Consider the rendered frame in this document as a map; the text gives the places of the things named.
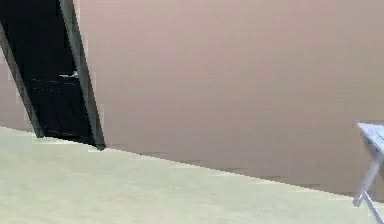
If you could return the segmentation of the black room door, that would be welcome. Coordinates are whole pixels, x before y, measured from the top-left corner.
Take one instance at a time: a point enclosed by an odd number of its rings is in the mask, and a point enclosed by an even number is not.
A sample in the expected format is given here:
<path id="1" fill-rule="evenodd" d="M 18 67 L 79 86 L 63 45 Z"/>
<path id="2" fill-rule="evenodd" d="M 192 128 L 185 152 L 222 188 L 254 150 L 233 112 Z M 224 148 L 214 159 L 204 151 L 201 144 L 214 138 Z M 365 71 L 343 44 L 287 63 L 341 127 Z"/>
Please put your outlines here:
<path id="1" fill-rule="evenodd" d="M 0 47 L 38 138 L 106 148 L 74 0 L 0 0 Z"/>

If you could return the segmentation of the grey table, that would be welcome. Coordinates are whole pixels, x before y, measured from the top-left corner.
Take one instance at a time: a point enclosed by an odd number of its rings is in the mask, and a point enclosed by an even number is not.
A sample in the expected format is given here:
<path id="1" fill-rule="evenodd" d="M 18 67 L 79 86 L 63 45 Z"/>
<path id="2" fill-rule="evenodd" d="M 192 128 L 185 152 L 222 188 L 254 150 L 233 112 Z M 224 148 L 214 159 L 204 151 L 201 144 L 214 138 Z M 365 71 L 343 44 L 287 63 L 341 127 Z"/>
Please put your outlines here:
<path id="1" fill-rule="evenodd" d="M 369 210 L 374 215 L 377 224 L 384 224 L 384 219 L 374 206 L 374 201 L 368 193 L 376 175 L 384 164 L 384 125 L 359 122 L 356 126 L 362 138 L 373 149 L 373 159 L 367 173 L 362 179 L 358 192 L 354 196 L 352 204 L 354 207 L 360 207 L 362 202 L 365 201 Z"/>

